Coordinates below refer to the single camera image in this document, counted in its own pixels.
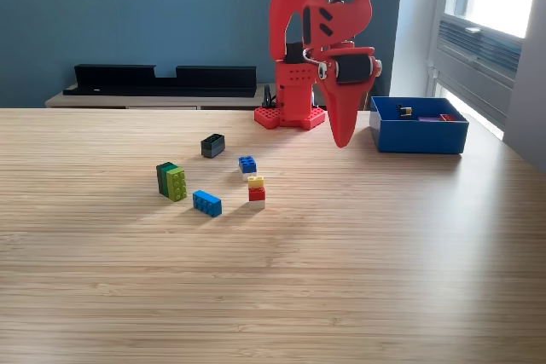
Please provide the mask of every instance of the red robot arm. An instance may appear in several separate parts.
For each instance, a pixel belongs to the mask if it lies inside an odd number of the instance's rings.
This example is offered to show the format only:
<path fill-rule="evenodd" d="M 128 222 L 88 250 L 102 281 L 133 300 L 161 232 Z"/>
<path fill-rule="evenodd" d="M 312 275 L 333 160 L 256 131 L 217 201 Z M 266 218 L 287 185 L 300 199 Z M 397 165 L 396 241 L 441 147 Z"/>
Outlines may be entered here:
<path fill-rule="evenodd" d="M 303 42 L 286 45 L 286 30 L 294 12 L 303 21 Z M 324 121 L 311 107 L 312 85 L 324 95 L 334 140 L 346 146 L 355 130 L 364 94 L 380 75 L 373 48 L 355 48 L 347 39 L 369 24 L 370 0 L 271 0 L 270 53 L 276 61 L 277 108 L 259 108 L 254 117 L 267 128 L 312 128 Z"/>

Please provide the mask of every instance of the yellow lego brick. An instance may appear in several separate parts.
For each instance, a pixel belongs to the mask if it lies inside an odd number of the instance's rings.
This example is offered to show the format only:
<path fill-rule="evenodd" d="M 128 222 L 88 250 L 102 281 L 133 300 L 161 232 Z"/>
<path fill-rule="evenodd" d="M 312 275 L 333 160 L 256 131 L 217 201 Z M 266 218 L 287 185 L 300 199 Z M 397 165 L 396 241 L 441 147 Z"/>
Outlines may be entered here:
<path fill-rule="evenodd" d="M 167 189 L 169 199 L 173 202 L 178 202 L 188 196 L 186 193 L 186 178 L 182 168 L 168 170 L 167 174 Z"/>
<path fill-rule="evenodd" d="M 265 188 L 265 178 L 263 176 L 249 176 L 248 189 Z"/>

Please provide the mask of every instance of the dark green lego brick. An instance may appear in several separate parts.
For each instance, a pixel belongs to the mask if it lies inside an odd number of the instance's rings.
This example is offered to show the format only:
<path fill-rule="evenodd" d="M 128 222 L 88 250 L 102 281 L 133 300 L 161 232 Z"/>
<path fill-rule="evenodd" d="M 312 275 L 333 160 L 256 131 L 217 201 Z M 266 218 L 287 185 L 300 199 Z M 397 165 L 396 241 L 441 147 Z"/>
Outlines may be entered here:
<path fill-rule="evenodd" d="M 163 176 L 161 175 L 161 170 L 167 166 L 174 166 L 171 162 L 165 162 L 164 164 L 157 165 L 155 169 L 157 170 L 157 184 L 160 189 L 160 194 L 163 194 Z"/>
<path fill-rule="evenodd" d="M 218 147 L 221 147 L 224 145 L 225 148 L 225 137 L 221 136 L 220 134 L 212 134 L 205 140 L 201 141 L 201 149 L 205 149 L 207 151 L 212 151 Z"/>
<path fill-rule="evenodd" d="M 201 149 L 201 155 L 207 158 L 214 158 L 217 155 L 221 154 L 225 149 L 225 144 L 220 145 L 219 147 L 214 148 L 213 150 L 210 149 Z"/>
<path fill-rule="evenodd" d="M 167 187 L 167 171 L 174 170 L 175 168 L 178 167 L 176 165 L 169 165 L 165 168 L 161 168 L 161 181 L 163 182 L 163 188 L 161 193 L 164 194 L 167 198 L 169 197 L 169 189 Z"/>

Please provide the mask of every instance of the blue box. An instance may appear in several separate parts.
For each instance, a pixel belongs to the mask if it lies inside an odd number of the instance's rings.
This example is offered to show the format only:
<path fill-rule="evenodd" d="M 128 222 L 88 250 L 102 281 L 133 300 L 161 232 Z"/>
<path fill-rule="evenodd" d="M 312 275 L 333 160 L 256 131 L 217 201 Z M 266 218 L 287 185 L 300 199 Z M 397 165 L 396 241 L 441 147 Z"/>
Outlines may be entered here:
<path fill-rule="evenodd" d="M 413 108 L 410 119 L 400 118 L 398 105 Z M 441 114 L 457 121 L 419 121 Z M 445 98 L 372 97 L 369 126 L 382 153 L 462 153 L 468 133 L 468 121 Z"/>
<path fill-rule="evenodd" d="M 211 217 L 222 215 L 222 201 L 203 191 L 194 192 L 194 208 Z"/>

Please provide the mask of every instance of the lime green lego brick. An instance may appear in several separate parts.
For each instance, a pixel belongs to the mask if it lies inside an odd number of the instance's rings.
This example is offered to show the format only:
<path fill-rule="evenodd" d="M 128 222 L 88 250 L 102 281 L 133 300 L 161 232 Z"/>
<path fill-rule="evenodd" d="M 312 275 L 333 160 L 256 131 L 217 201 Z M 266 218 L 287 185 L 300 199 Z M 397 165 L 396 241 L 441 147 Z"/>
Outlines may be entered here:
<path fill-rule="evenodd" d="M 163 182 L 163 192 L 161 193 L 164 194 L 167 198 L 169 197 L 169 188 L 167 187 L 167 171 L 174 170 L 176 168 L 178 168 L 176 165 L 169 165 L 165 168 L 161 168 L 161 178 Z"/>
<path fill-rule="evenodd" d="M 188 196 L 186 192 L 186 179 L 182 168 L 168 170 L 167 188 L 169 191 L 169 199 L 173 202 L 178 202 Z"/>

